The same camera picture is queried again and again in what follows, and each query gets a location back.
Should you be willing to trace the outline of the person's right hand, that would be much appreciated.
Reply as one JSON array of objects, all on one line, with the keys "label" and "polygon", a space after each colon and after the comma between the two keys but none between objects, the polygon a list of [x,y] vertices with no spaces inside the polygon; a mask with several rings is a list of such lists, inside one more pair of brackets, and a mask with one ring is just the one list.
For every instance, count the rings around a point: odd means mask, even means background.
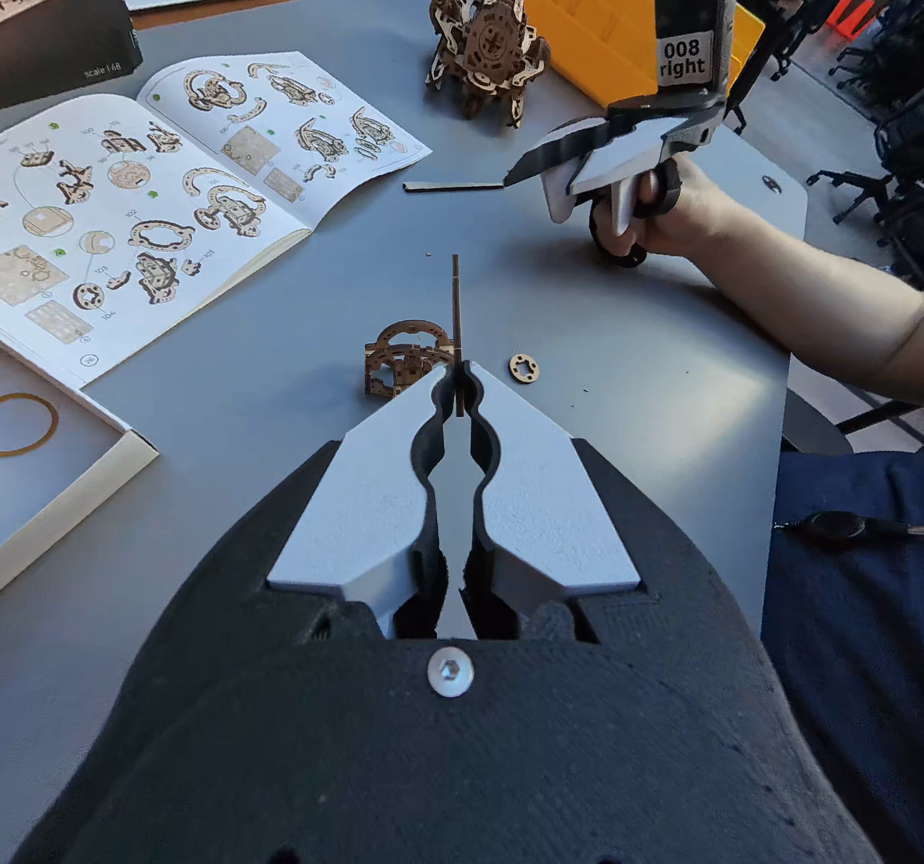
[{"label": "person's right hand", "polygon": [[597,238],[613,257],[627,257],[636,246],[649,254],[691,258],[695,249],[722,234],[733,201],[689,157],[674,158],[680,193],[674,207],[649,217],[634,215],[622,234],[615,234],[612,206],[605,197],[593,210]]}]

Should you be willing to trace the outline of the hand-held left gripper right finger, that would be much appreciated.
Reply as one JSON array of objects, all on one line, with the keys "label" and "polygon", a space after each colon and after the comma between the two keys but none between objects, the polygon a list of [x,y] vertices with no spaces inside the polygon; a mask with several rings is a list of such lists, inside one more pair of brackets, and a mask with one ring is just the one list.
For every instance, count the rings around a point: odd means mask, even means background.
[{"label": "hand-held left gripper right finger", "polygon": [[478,639],[517,639],[546,603],[634,592],[641,576],[575,440],[474,361],[460,383],[483,477],[460,595]]}]

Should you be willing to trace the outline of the orange traffic cone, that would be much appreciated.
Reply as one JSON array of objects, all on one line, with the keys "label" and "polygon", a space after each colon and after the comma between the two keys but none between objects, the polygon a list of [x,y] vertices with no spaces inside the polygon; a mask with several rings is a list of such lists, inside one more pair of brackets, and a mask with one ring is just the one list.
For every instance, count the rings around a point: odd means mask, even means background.
[{"label": "orange traffic cone", "polygon": [[840,0],[826,18],[825,26],[845,39],[856,39],[878,13],[880,1]]}]

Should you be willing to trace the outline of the yellow plastic bin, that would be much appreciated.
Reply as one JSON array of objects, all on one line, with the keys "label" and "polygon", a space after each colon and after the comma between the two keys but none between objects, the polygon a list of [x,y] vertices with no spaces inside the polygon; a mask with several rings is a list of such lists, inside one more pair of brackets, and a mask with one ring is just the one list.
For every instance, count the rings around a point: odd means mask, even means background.
[{"label": "yellow plastic bin", "polygon": [[[602,107],[656,92],[654,0],[526,0],[551,65]],[[729,89],[764,31],[735,4]]]}]

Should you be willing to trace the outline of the black office chair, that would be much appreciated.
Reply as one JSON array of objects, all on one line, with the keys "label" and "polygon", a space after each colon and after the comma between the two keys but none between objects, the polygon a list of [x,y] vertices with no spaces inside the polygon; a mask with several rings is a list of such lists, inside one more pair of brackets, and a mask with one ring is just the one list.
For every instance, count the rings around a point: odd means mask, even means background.
[{"label": "black office chair", "polygon": [[828,178],[834,187],[849,185],[859,195],[844,211],[833,217],[843,222],[867,200],[876,207],[873,220],[880,229],[878,244],[893,256],[887,268],[918,290],[923,285],[923,92],[883,120],[874,131],[874,146],[884,177],[854,172],[819,170],[806,180],[807,186]]}]

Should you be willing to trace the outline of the white cardboard box tray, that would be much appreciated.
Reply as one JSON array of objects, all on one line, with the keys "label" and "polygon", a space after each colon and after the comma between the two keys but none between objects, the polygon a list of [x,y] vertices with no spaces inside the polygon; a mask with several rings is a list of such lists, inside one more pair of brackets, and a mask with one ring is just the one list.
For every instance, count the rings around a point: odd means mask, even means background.
[{"label": "white cardboard box tray", "polygon": [[[122,419],[2,346],[1,396],[10,393],[46,399],[59,425],[40,449],[1,458],[2,588],[159,456]],[[1,450],[36,441],[49,425],[46,410],[29,401],[2,405],[1,419]]]}]

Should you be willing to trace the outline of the person's right forearm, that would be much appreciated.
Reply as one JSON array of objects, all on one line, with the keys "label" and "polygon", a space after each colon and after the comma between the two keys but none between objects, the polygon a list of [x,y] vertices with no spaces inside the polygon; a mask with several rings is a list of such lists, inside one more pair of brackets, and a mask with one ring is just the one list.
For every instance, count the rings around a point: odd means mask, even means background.
[{"label": "person's right forearm", "polygon": [[893,276],[784,234],[721,200],[696,211],[687,257],[815,371],[922,406],[923,296]]}]

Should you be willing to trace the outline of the tan rubber band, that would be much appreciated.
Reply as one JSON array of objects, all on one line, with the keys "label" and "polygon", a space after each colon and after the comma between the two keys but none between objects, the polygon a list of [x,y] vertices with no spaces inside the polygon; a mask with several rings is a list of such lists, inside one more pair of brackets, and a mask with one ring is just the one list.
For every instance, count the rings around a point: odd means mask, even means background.
[{"label": "tan rubber band", "polygon": [[46,399],[31,393],[10,393],[1,396],[1,405],[11,401],[29,401],[43,407],[49,415],[49,425],[46,431],[36,441],[20,446],[16,449],[1,450],[1,458],[12,458],[24,454],[29,454],[40,449],[45,443],[49,442],[56,433],[59,425],[59,414],[57,409]]}]

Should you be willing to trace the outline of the small wooden model subassembly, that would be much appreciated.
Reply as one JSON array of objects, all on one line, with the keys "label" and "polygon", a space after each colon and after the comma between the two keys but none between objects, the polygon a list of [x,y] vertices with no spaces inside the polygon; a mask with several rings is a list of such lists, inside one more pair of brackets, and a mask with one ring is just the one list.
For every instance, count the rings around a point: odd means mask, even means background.
[{"label": "small wooden model subassembly", "polygon": [[420,319],[401,320],[384,328],[365,344],[366,396],[391,400],[433,371],[437,365],[460,360],[461,332]]}]

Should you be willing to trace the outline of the large wooden model assembly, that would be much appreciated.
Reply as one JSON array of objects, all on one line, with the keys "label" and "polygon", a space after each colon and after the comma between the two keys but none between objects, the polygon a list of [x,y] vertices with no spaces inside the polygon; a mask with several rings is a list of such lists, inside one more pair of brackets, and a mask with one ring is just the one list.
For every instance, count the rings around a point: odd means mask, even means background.
[{"label": "large wooden model assembly", "polygon": [[552,61],[548,41],[528,23],[525,0],[432,0],[429,17],[438,41],[426,87],[438,91],[455,78],[464,118],[506,103],[506,124],[519,129],[526,85]]}]

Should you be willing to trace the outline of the person's navy trousers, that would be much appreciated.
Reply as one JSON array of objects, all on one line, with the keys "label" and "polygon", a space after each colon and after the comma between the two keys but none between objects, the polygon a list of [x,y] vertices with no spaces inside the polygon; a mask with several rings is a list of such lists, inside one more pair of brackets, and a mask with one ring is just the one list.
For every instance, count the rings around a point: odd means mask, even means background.
[{"label": "person's navy trousers", "polygon": [[822,771],[886,862],[923,860],[922,451],[781,454],[761,639]]}]

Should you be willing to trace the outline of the open instruction booklet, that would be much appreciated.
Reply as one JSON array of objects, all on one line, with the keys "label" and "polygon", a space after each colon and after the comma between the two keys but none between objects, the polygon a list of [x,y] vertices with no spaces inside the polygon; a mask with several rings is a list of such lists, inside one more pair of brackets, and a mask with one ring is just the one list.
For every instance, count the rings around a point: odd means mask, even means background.
[{"label": "open instruction booklet", "polygon": [[2,349],[79,391],[431,152],[301,52],[63,101],[2,132]]}]

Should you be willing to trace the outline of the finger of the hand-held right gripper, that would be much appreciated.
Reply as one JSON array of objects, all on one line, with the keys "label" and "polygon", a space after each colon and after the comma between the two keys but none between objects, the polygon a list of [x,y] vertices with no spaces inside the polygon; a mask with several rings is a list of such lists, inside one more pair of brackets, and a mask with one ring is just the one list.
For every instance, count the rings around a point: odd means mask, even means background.
[{"label": "finger of the hand-held right gripper", "polygon": [[515,162],[502,178],[504,188],[539,177],[550,218],[566,222],[574,208],[599,193],[609,194],[616,185],[611,177],[575,194],[572,183],[590,155],[614,136],[614,122],[607,117],[579,117],[546,133]]},{"label": "finger of the hand-held right gripper", "polygon": [[688,120],[678,116],[652,118],[638,123],[592,151],[569,182],[567,192],[574,197],[616,184],[653,170],[668,157],[669,137],[684,130]]}]

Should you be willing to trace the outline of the black chair base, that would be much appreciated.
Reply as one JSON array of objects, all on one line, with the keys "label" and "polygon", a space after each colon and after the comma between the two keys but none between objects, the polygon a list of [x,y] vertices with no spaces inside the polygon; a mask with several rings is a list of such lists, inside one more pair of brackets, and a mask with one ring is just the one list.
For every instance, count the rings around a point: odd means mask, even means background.
[{"label": "black chair base", "polygon": [[847,455],[854,450],[848,436],[897,421],[921,410],[912,404],[889,400],[841,422],[831,422],[799,394],[786,390],[780,451],[817,455]]}]

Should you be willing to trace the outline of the black model kit box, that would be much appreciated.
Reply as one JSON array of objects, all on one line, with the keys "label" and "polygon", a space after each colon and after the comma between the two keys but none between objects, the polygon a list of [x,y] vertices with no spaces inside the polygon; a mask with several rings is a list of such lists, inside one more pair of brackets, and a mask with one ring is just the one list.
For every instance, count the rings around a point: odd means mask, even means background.
[{"label": "black model kit box", "polygon": [[143,62],[125,0],[1,0],[1,107],[129,76]]}]

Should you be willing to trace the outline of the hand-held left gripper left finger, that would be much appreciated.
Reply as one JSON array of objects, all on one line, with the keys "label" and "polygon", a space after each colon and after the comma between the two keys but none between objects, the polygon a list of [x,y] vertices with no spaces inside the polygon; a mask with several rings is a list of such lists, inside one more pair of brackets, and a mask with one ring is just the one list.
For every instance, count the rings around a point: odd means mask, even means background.
[{"label": "hand-held left gripper left finger", "polygon": [[448,586],[430,475],[445,455],[449,366],[349,431],[270,570],[270,588],[358,602],[389,639],[434,639]]}]

